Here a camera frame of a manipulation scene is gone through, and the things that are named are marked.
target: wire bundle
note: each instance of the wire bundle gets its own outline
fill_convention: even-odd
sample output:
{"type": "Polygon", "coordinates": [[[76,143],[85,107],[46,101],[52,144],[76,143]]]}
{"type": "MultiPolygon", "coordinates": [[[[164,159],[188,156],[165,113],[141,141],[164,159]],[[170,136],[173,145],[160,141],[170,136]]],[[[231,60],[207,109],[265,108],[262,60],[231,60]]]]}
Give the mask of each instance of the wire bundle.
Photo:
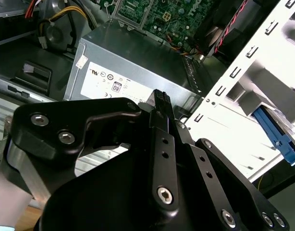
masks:
{"type": "Polygon", "coordinates": [[[61,10],[59,13],[55,14],[54,16],[52,16],[49,19],[43,19],[42,21],[39,22],[38,24],[38,33],[39,36],[44,36],[44,31],[43,31],[43,27],[45,23],[53,23],[55,21],[57,21],[59,18],[62,18],[63,16],[65,16],[67,13],[72,12],[72,11],[76,11],[78,13],[80,13],[85,19],[87,19],[86,14],[77,6],[69,6],[64,8],[63,10],[61,10]]]}
{"type": "Polygon", "coordinates": [[[88,25],[91,30],[94,30],[96,27],[98,27],[98,24],[95,20],[95,17],[93,14],[88,10],[88,8],[81,2],[81,0],[72,0],[74,3],[76,3],[81,10],[85,13],[87,20],[88,20],[88,25]]]}
{"type": "Polygon", "coordinates": [[[27,12],[25,14],[25,18],[31,18],[32,17],[32,13],[34,8],[36,7],[37,4],[39,4],[41,2],[41,0],[32,0],[29,4],[29,7],[27,9],[27,12]]]}
{"type": "MultiPolygon", "coordinates": [[[[65,1],[64,4],[65,4],[65,7],[71,6],[69,1],[65,1]]],[[[72,31],[70,33],[70,35],[72,37],[72,43],[71,44],[67,44],[67,48],[73,49],[75,47],[76,40],[77,40],[76,26],[75,26],[75,22],[74,22],[72,13],[67,14],[67,16],[69,18],[71,29],[72,29],[72,31]]]]}
{"type": "Polygon", "coordinates": [[[169,42],[171,48],[172,48],[176,53],[179,53],[180,55],[189,56],[189,55],[197,55],[197,54],[200,54],[200,53],[201,53],[201,52],[199,51],[198,47],[193,48],[193,50],[197,50],[197,51],[195,51],[195,52],[193,52],[193,53],[188,53],[188,52],[183,51],[183,48],[182,48],[182,47],[177,47],[177,46],[175,46],[175,45],[173,44],[172,39],[171,39],[171,37],[170,37],[169,34],[167,34],[167,40],[168,40],[168,42],[169,42]]]}

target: screw hole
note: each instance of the screw hole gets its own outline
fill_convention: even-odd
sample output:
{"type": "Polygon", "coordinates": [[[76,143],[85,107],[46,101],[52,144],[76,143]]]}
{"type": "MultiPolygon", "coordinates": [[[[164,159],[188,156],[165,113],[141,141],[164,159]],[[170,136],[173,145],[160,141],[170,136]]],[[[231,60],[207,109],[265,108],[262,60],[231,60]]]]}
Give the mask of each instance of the screw hole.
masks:
{"type": "Polygon", "coordinates": [[[227,218],[227,220],[231,223],[233,221],[233,219],[228,215],[226,214],[225,217],[227,218]]]}
{"type": "Polygon", "coordinates": [[[161,155],[162,155],[164,158],[166,158],[166,159],[169,158],[169,155],[168,155],[167,153],[165,153],[165,152],[163,152],[161,155]]]}
{"type": "Polygon", "coordinates": [[[206,172],[206,175],[207,175],[209,178],[213,178],[213,175],[211,175],[210,172],[206,172]]]}
{"type": "Polygon", "coordinates": [[[36,122],[38,122],[38,123],[44,123],[44,119],[42,117],[40,117],[40,116],[37,116],[36,117],[36,122]]]}

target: power supply label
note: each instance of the power supply label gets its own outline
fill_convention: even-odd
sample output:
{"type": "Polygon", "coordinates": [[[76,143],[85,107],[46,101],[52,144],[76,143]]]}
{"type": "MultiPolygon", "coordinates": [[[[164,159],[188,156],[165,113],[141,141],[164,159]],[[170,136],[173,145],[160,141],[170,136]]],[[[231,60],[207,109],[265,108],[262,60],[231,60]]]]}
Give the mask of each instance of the power supply label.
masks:
{"type": "Polygon", "coordinates": [[[126,97],[146,102],[153,89],[90,62],[81,94],[91,99],[126,97]]]}

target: rectangular slot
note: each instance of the rectangular slot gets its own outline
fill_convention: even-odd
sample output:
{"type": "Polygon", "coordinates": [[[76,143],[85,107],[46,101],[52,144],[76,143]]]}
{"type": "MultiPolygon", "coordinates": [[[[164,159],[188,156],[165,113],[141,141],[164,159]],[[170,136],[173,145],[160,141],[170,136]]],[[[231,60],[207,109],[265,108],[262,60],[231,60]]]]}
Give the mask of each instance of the rectangular slot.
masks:
{"type": "Polygon", "coordinates": [[[238,66],[237,66],[237,67],[234,69],[234,71],[230,74],[230,77],[231,77],[231,78],[235,78],[241,70],[242,70],[242,69],[241,69],[241,68],[238,69],[238,66]]]}
{"type": "Polygon", "coordinates": [[[269,36],[269,35],[272,33],[272,31],[277,27],[278,24],[279,24],[279,23],[275,23],[275,21],[273,21],[273,22],[270,24],[270,26],[266,29],[266,31],[265,31],[265,35],[269,36]]]}
{"type": "Polygon", "coordinates": [[[253,46],[251,50],[246,54],[246,57],[250,59],[255,54],[255,52],[257,52],[257,50],[258,50],[258,47],[253,46]]]}
{"type": "Polygon", "coordinates": [[[12,87],[12,86],[8,86],[8,90],[10,90],[10,91],[12,91],[12,92],[15,92],[15,93],[18,92],[17,89],[14,88],[14,87],[12,87]]]}
{"type": "Polygon", "coordinates": [[[221,86],[221,87],[219,88],[219,90],[216,92],[216,95],[217,95],[217,96],[221,96],[225,89],[226,89],[226,88],[224,88],[223,86],[221,86]]]}
{"type": "Polygon", "coordinates": [[[291,7],[295,4],[295,0],[289,0],[287,3],[286,3],[286,7],[288,9],[291,9],[291,7]]]}
{"type": "Polygon", "coordinates": [[[196,118],[195,121],[199,122],[203,118],[203,115],[199,114],[196,118]]]}

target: black cable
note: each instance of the black cable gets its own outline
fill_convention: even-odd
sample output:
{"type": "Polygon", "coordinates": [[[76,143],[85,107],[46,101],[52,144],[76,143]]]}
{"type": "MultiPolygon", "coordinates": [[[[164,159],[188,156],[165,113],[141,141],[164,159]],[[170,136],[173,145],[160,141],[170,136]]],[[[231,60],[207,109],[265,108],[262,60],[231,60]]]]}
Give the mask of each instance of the black cable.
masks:
{"type": "Polygon", "coordinates": [[[93,23],[92,23],[92,20],[89,16],[89,14],[86,12],[86,9],[83,5],[83,3],[81,2],[81,0],[72,0],[74,3],[76,3],[81,9],[82,11],[85,13],[86,17],[87,17],[87,20],[88,20],[88,25],[90,27],[91,30],[94,30],[95,27],[93,26],[93,23]]]}
{"type": "MultiPolygon", "coordinates": [[[[69,10],[69,11],[66,11],[62,14],[60,14],[59,16],[51,19],[51,22],[56,22],[58,19],[62,18],[63,16],[65,16],[66,14],[69,14],[71,11],[75,11],[75,10],[69,10]]],[[[39,36],[43,36],[39,30],[39,26],[41,23],[50,23],[49,19],[43,19],[41,21],[39,21],[39,23],[37,24],[37,29],[38,29],[38,33],[39,33],[39,36]]]]}
{"type": "MultiPolygon", "coordinates": [[[[69,7],[71,6],[69,1],[67,1],[65,3],[65,7],[69,7]]],[[[71,37],[72,37],[72,43],[71,44],[67,44],[67,48],[70,48],[70,49],[73,49],[75,47],[75,44],[76,44],[76,40],[77,40],[77,32],[76,32],[76,27],[75,27],[75,23],[74,23],[74,19],[73,19],[73,16],[72,16],[72,13],[68,13],[67,14],[68,18],[69,18],[69,21],[70,21],[70,24],[71,24],[71,37]]]]}

